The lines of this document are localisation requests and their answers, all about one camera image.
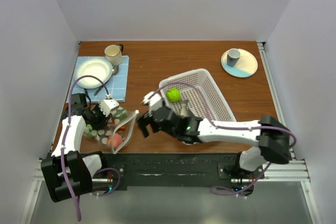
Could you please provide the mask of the white plastic basket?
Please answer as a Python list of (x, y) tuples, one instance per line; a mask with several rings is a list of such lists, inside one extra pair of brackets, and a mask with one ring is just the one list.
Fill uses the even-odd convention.
[(170, 102), (166, 97), (169, 89), (176, 88), (181, 100), (188, 100), (187, 107), (200, 118), (212, 121), (235, 122), (236, 118), (210, 72), (200, 68), (166, 78), (159, 83), (160, 93), (166, 106), (180, 114), (180, 102)]

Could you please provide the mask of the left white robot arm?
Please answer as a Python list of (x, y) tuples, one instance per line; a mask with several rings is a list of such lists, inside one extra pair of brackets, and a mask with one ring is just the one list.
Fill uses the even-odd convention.
[(66, 173), (76, 196), (107, 189), (102, 183), (92, 182), (93, 176), (103, 178), (108, 174), (109, 165), (102, 152), (80, 154), (79, 149), (85, 128), (90, 125), (97, 132), (103, 129), (119, 103), (108, 98), (89, 109), (85, 94), (76, 93), (71, 95), (69, 104), (71, 110), (66, 110), (62, 115), (59, 142), (55, 150), (41, 162), (41, 170), (53, 202), (71, 198), (61, 167), (62, 147)]

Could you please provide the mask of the green fake fruit ball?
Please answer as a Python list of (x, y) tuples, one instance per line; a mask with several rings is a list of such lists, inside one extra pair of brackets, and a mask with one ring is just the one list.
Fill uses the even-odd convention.
[(166, 97), (170, 102), (174, 103), (181, 99), (181, 94), (178, 89), (172, 88), (166, 92)]

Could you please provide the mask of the red fake apple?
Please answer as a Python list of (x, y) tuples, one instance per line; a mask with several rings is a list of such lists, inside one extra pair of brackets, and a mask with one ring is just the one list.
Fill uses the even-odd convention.
[(110, 135), (107, 141), (107, 147), (116, 150), (123, 143), (123, 138), (120, 134), (115, 133)]

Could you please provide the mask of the grey fake fish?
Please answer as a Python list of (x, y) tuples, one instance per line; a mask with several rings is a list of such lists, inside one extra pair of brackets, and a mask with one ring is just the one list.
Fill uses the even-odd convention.
[(180, 115), (185, 118), (192, 116), (192, 112), (187, 107), (187, 104), (188, 104), (188, 100), (180, 100), (180, 105), (181, 105)]

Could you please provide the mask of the polka dot zip bag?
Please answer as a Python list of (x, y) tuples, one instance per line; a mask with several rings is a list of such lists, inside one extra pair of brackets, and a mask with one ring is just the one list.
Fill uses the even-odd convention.
[[(134, 132), (135, 122), (138, 115), (138, 110), (128, 111), (123, 107), (119, 106), (115, 111), (110, 114), (111, 119), (108, 122), (115, 121), (116, 123), (124, 125), (126, 127), (125, 131), (112, 130), (108, 125), (105, 126), (103, 129), (93, 130), (90, 125), (87, 125), (84, 129), (83, 136), (95, 140), (106, 150), (108, 150), (112, 154), (116, 154), (120, 152), (124, 147), (126, 147), (131, 141)], [(107, 147), (107, 141), (109, 136), (114, 135), (115, 133), (120, 134), (123, 138), (123, 143), (116, 150)]]

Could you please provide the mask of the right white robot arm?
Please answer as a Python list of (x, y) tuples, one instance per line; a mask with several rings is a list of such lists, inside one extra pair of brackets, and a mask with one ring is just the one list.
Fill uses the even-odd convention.
[(186, 145), (209, 142), (232, 142), (250, 145), (250, 149), (238, 154), (234, 173), (246, 178), (259, 166), (270, 162), (288, 164), (290, 131), (271, 116), (248, 122), (210, 121), (199, 117), (183, 117), (163, 106), (147, 111), (138, 118), (138, 127), (144, 137), (151, 126), (154, 133), (162, 131)]

